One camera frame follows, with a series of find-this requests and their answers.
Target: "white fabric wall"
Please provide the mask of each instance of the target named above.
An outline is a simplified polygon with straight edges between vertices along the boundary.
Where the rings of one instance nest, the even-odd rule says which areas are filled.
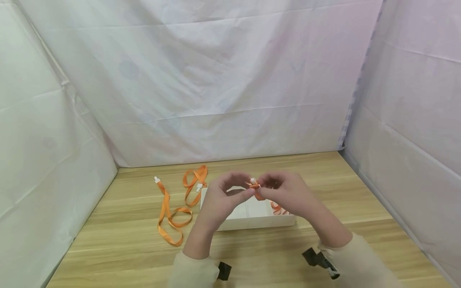
[[[382,0],[18,0],[121,166],[337,150]]]
[[[461,285],[461,1],[388,0],[346,159]]]
[[[100,127],[0,0],[0,287],[40,287],[115,173]]]

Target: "photo booth tent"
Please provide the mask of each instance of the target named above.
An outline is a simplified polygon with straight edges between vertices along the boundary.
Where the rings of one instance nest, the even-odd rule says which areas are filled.
[[[46,282],[116,165],[334,151],[348,127],[460,284],[460,21],[456,0],[0,0],[2,285]]]

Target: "finger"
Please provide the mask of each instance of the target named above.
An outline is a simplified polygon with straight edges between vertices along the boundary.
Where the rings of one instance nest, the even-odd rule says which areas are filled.
[[[261,187],[258,189],[258,193],[261,194],[262,197],[272,200],[274,202],[278,202],[281,192],[282,191],[277,189],[270,189],[265,187]]]
[[[218,185],[223,191],[228,190],[232,186],[242,186],[247,188],[248,184],[246,182],[249,180],[250,175],[248,173],[239,171],[230,171],[217,178]]]
[[[271,182],[277,182],[280,185],[281,183],[285,181],[286,178],[287,178],[286,171],[269,171],[259,176],[257,181],[262,186],[268,183],[271,183]]]
[[[255,193],[256,191],[254,189],[248,189],[238,194],[229,196],[228,198],[229,198],[229,201],[232,203],[232,206],[237,207],[243,202],[245,202],[246,200],[253,197]]]

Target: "sweater sleeve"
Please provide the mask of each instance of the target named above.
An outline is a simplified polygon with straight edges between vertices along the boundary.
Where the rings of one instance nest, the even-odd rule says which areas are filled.
[[[354,234],[342,248],[318,248],[340,274],[333,280],[337,288],[403,288],[362,236]]]
[[[211,288],[218,278],[219,269],[213,260],[196,260],[181,251],[176,255],[168,288]]]

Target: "wooden tabletop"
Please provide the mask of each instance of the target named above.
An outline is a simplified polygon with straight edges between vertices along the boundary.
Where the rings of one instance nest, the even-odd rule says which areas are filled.
[[[365,237],[407,287],[450,287],[337,152],[206,165],[207,182],[229,170],[254,177],[268,170],[296,171],[348,228]],[[154,176],[171,193],[174,209],[184,206],[185,171],[199,166],[119,169],[48,287],[166,287],[173,259],[182,247],[169,245],[157,231],[163,195]],[[193,222],[183,228],[186,237]],[[162,227],[177,239],[167,223]],[[231,265],[232,272],[229,281],[215,286],[331,287],[328,273],[310,267],[301,256],[317,242],[311,225],[302,218],[292,227],[216,232],[211,256]]]

